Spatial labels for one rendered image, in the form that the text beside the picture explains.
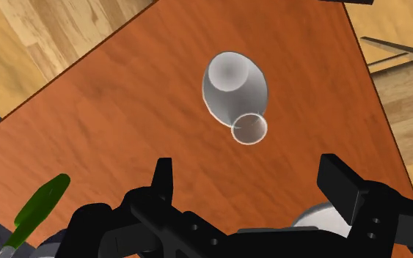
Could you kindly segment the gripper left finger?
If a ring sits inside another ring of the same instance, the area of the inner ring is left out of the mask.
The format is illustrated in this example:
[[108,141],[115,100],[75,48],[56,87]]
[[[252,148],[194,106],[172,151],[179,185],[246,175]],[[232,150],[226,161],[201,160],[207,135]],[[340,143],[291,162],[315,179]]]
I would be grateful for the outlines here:
[[227,258],[226,234],[174,208],[172,195],[172,159],[159,158],[151,184],[130,190],[119,207],[77,209],[56,258]]

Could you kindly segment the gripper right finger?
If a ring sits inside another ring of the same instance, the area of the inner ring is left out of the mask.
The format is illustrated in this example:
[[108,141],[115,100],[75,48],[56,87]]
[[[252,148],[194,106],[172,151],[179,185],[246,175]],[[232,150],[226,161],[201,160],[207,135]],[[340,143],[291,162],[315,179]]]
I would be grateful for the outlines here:
[[362,179],[335,154],[321,156],[317,186],[351,226],[347,241],[361,255],[391,258],[396,243],[413,254],[413,199]]

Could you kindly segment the white round object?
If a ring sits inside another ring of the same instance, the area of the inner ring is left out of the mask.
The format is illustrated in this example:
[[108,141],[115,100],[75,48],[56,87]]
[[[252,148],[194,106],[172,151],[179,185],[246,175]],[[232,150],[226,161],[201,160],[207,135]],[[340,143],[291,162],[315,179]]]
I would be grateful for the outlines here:
[[292,226],[315,226],[318,229],[348,237],[351,226],[330,202],[324,202],[305,210]]

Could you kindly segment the reddish brown wooden table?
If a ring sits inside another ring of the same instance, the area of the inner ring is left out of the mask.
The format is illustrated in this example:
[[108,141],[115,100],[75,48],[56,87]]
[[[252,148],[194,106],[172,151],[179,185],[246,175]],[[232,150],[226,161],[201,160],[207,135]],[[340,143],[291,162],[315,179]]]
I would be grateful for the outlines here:
[[[253,60],[268,84],[268,133],[242,145],[202,99],[222,51]],[[173,205],[228,234],[289,226],[323,202],[320,156],[413,199],[357,39],[340,3],[158,0],[0,123],[0,224],[45,182],[71,183],[32,234],[37,245],[84,204],[116,207],[173,164]]]

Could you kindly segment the grey round object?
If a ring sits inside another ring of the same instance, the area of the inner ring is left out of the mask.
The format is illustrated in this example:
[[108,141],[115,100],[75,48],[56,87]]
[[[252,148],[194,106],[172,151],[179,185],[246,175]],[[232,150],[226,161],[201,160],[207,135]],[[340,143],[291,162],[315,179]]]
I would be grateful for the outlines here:
[[43,241],[29,256],[29,258],[55,258],[59,246],[66,234],[66,229],[61,229],[56,234]]

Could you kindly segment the green pen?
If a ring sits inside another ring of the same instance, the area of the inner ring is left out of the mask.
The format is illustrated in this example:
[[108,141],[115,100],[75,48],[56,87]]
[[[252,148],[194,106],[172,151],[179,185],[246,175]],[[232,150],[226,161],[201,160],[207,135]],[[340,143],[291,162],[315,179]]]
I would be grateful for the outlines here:
[[70,177],[61,173],[36,190],[16,215],[15,231],[2,246],[0,258],[12,258],[15,251],[55,208],[69,184]]

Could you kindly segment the white grey vase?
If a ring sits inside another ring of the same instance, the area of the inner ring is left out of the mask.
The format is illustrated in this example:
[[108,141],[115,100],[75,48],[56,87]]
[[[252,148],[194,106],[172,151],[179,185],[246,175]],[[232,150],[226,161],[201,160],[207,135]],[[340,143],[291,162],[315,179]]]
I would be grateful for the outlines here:
[[243,54],[224,51],[212,58],[202,79],[202,98],[238,143],[253,145],[266,136],[268,85],[262,70]]

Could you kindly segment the light wooden furniture frame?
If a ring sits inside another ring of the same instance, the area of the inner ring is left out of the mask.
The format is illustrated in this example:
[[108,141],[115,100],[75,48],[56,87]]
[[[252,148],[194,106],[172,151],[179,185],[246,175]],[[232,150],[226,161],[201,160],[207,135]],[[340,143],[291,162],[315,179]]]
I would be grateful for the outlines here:
[[360,40],[368,45],[379,48],[383,51],[388,51],[392,54],[391,56],[383,59],[367,63],[370,73],[377,73],[382,70],[390,69],[391,67],[397,67],[399,65],[405,65],[413,62],[413,47],[391,43],[372,37],[360,37]]

